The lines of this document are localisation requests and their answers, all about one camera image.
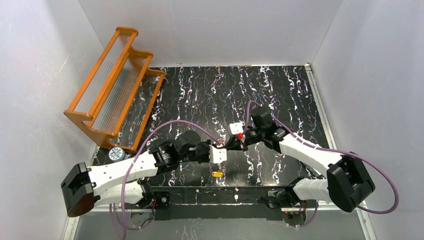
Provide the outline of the yellow tagged key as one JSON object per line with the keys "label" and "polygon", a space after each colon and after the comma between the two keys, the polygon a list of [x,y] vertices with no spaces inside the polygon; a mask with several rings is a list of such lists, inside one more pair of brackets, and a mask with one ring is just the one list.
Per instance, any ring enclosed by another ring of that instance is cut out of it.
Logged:
{"label": "yellow tagged key", "polygon": [[224,173],[221,171],[213,171],[211,173],[211,176],[214,178],[222,178],[224,176]]}

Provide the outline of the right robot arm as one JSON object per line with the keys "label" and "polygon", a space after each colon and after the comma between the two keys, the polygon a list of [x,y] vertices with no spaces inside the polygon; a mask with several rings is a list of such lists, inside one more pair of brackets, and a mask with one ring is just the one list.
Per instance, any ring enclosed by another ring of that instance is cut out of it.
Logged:
{"label": "right robot arm", "polygon": [[324,177],[297,178],[275,199],[281,199],[285,204],[311,200],[331,202],[350,213],[375,191],[376,186],[363,161],[355,154],[324,149],[301,138],[288,127],[278,124],[264,107],[254,108],[250,116],[254,126],[246,127],[241,122],[229,124],[231,138],[225,149],[246,151],[248,146],[262,142],[269,149],[297,159]]}

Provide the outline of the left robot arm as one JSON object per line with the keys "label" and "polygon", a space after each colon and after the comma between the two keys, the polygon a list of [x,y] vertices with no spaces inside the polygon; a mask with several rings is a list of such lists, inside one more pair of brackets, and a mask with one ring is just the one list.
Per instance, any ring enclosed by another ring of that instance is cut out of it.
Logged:
{"label": "left robot arm", "polygon": [[60,184],[67,216],[79,217],[94,207],[117,203],[147,207],[154,193],[146,178],[171,172],[184,162],[219,164],[226,159],[221,146],[201,141],[195,131],[188,130],[138,158],[90,167],[78,163]]}

